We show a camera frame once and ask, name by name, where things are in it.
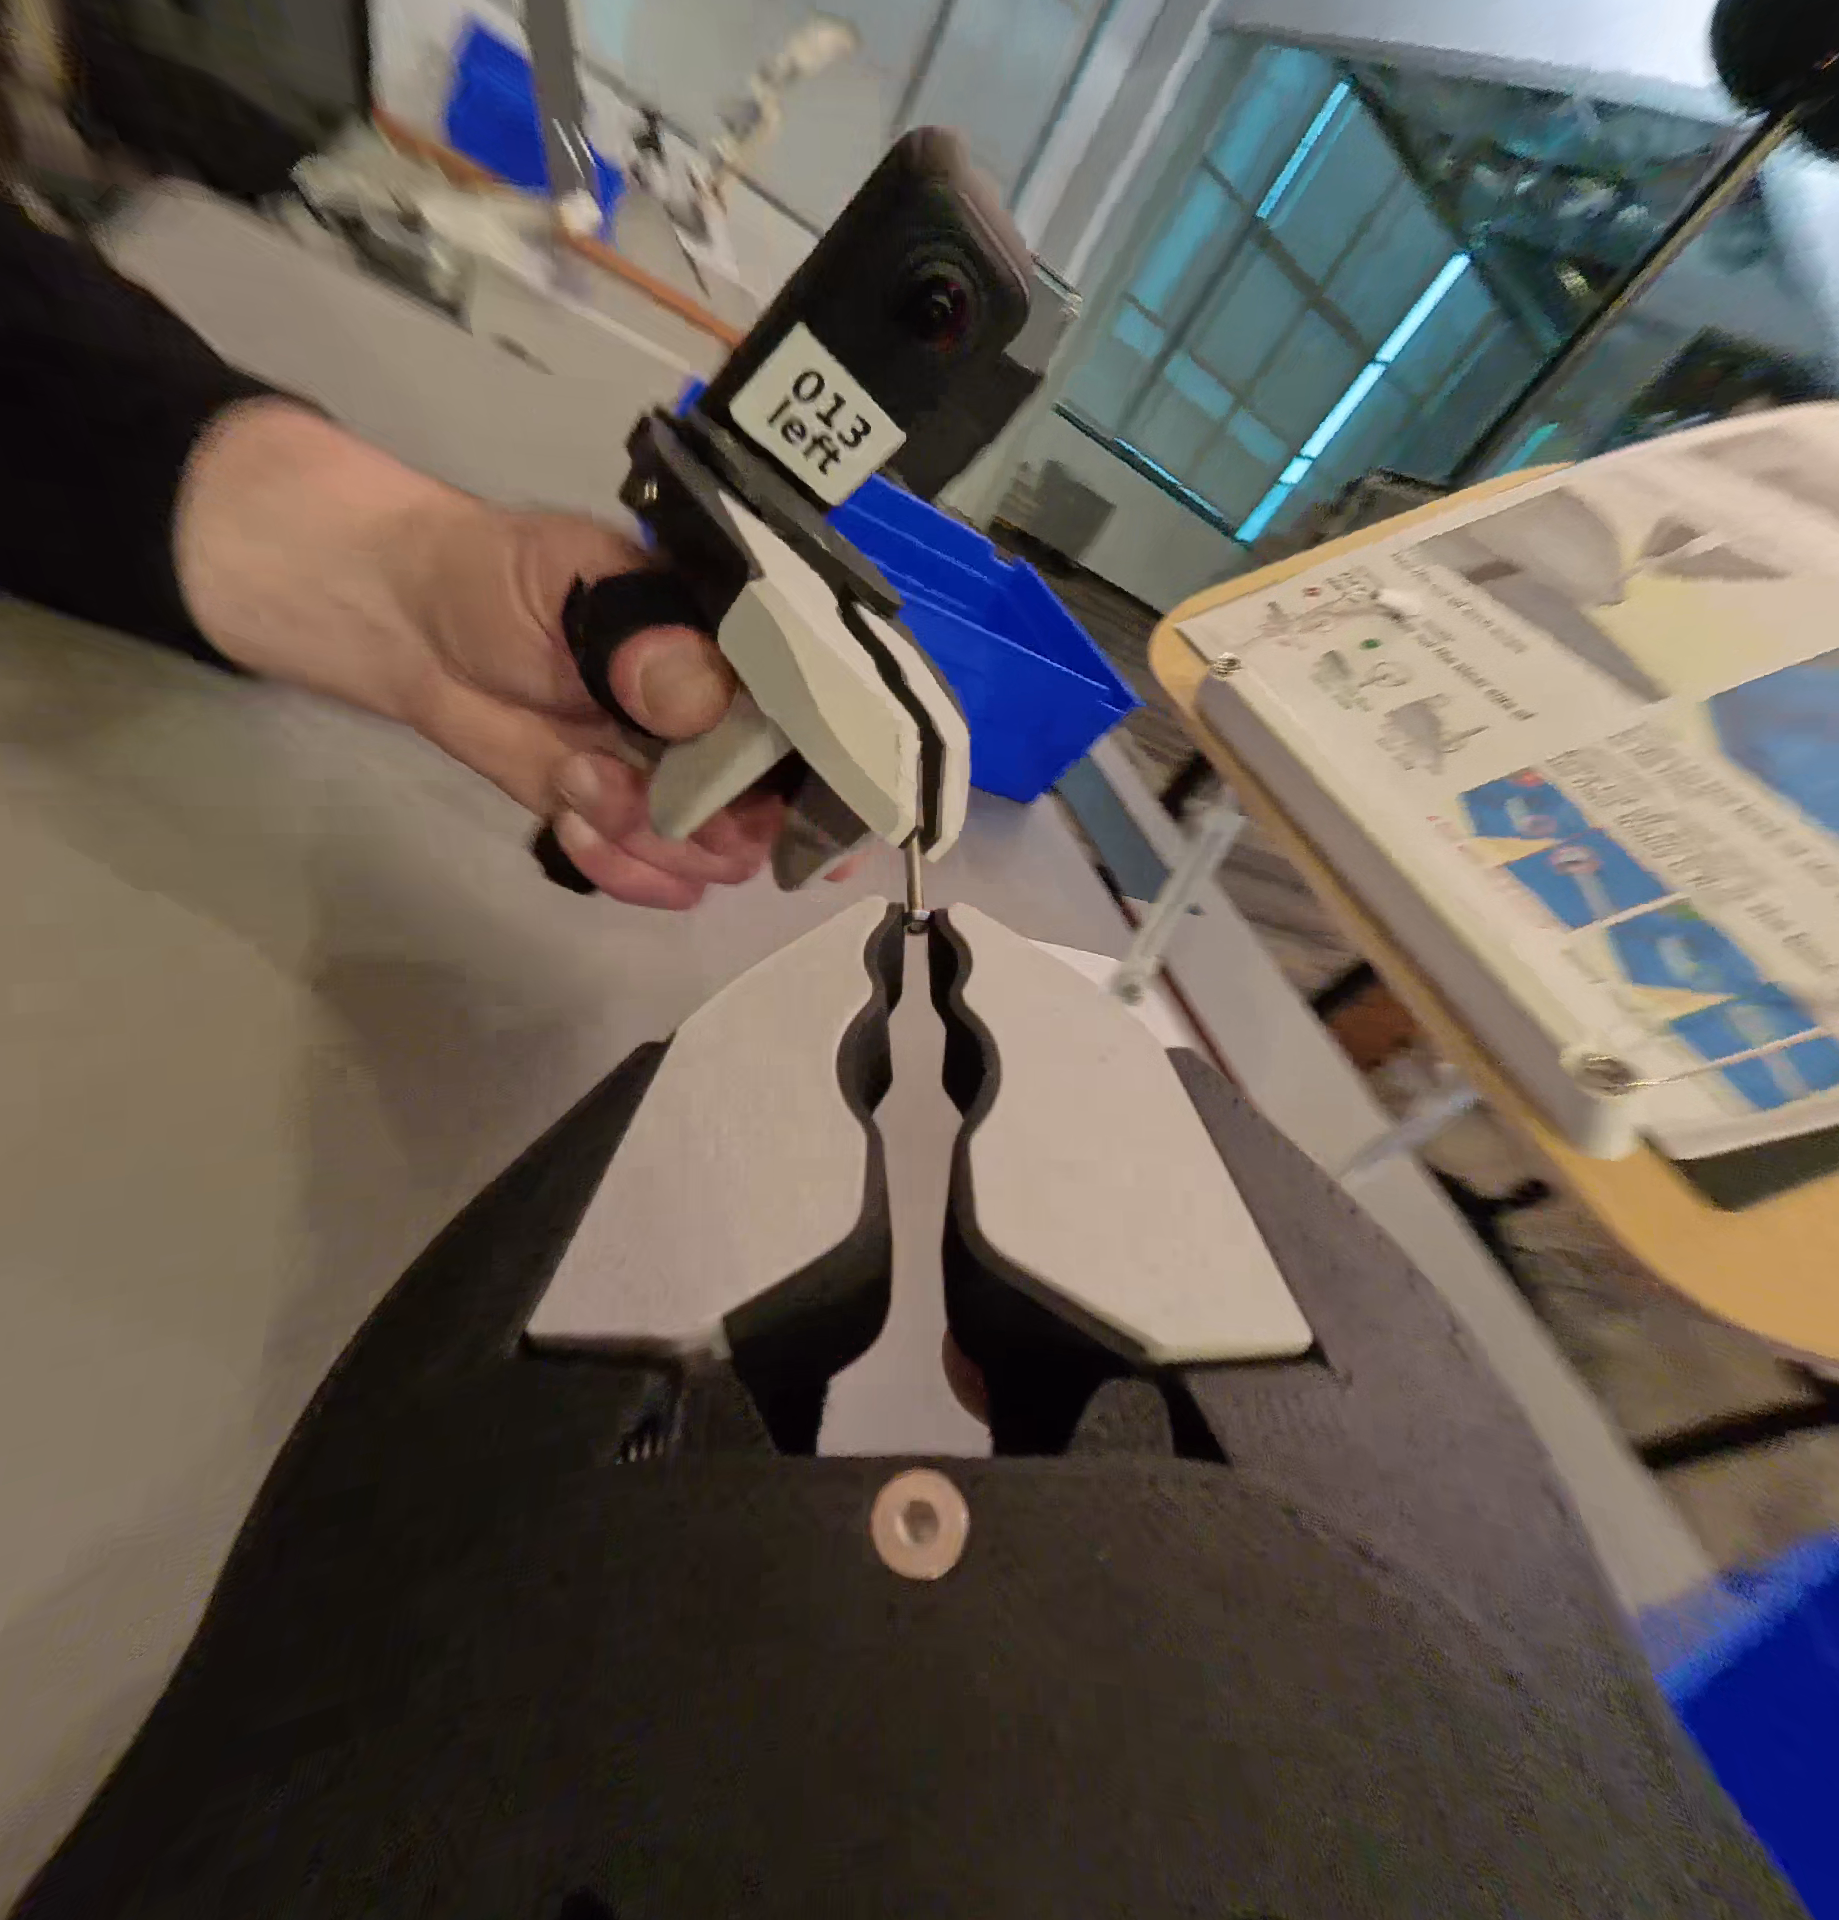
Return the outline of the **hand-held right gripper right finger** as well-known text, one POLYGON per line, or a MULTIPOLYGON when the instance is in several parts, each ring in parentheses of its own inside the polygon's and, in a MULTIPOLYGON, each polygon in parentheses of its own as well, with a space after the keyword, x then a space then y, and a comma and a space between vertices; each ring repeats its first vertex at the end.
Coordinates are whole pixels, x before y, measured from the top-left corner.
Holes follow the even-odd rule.
POLYGON ((941 1284, 978 1368, 1313 1357, 1174 1052, 1118 997, 969 904, 927 931, 927 997, 961 1113, 941 1284))

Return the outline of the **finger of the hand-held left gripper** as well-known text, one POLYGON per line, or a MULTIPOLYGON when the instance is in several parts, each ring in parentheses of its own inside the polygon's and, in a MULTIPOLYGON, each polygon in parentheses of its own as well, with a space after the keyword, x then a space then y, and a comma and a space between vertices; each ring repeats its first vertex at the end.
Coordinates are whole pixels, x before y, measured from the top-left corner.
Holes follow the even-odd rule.
POLYGON ((896 704, 917 719, 917 740, 924 740, 917 847, 924 847, 924 861, 941 861, 941 855, 957 855, 957 843, 969 825, 969 794, 972 794, 969 709, 903 619, 893 619, 879 608, 863 608, 863 631, 879 643, 884 681, 896 689, 896 704))
POLYGON ((720 497, 755 569, 720 613, 714 638, 788 740, 788 754, 830 784, 830 794, 869 821, 884 847, 924 832, 924 719, 893 662, 855 631, 863 608, 844 603, 801 549, 788 549, 755 505, 720 497))

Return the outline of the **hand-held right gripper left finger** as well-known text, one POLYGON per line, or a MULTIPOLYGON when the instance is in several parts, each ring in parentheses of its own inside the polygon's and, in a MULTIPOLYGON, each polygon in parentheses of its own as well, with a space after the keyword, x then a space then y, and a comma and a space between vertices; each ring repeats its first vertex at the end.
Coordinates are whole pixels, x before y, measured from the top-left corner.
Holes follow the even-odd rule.
POLYGON ((863 897, 720 982, 651 1064, 550 1270, 539 1350, 875 1350, 893 1309, 879 1101, 903 912, 863 897))

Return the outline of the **blue plastic bin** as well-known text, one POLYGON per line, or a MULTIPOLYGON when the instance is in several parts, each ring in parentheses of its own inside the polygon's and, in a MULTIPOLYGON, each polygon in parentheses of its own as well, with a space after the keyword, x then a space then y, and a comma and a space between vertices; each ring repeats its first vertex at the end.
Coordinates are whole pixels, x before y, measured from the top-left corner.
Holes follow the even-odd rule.
MULTIPOLYGON (((480 170, 490 170, 493 179, 548 199, 548 147, 539 147, 526 46, 482 27, 480 10, 457 27, 457 46, 451 46, 448 144, 472 154, 480 170)), ((594 154, 594 199, 601 199, 594 239, 609 239, 630 177, 594 144, 592 154, 594 154)))
POLYGON ((1839 1533, 1648 1608, 1639 1645, 1800 1905, 1839 1920, 1839 1533))
POLYGON ((830 526, 875 561, 896 591, 896 619, 957 681, 972 787, 1035 803, 1134 709, 1134 689, 1024 561, 936 505, 972 453, 978 416, 924 408, 911 446, 838 500, 830 526))

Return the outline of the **grey desk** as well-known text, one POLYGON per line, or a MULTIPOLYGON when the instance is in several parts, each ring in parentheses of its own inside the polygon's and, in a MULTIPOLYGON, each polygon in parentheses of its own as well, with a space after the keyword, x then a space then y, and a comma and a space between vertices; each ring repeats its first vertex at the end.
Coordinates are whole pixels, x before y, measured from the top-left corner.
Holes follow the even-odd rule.
POLYGON ((1177 1077, 1297 1363, 534 1350, 665 1042, 462 768, 0 598, 15 1915, 1800 1915, 1465 1309, 1177 1077))

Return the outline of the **person's left hand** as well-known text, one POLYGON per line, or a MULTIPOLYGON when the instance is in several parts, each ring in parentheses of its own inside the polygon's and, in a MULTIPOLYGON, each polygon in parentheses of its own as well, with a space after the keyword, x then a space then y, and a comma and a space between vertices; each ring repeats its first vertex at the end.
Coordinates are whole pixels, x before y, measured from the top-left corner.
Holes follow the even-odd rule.
POLYGON ((169 549, 222 660, 451 754, 548 821, 601 897, 689 912, 766 871, 779 794, 744 787, 665 843, 630 758, 630 726, 697 740, 735 709, 740 680, 714 638, 630 631, 609 660, 618 709, 567 643, 570 581, 651 564, 631 538, 480 500, 265 397, 197 440, 169 549))

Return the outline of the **grey board stand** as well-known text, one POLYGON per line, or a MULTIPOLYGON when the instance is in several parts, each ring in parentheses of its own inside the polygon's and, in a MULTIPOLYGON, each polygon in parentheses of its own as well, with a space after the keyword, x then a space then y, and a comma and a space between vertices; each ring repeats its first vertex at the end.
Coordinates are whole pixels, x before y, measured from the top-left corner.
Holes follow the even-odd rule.
POLYGON ((521 0, 521 31, 526 31, 526 65, 534 65, 534 114, 539 114, 550 223, 570 239, 594 239, 601 199, 594 199, 594 154, 584 130, 570 0, 521 0))

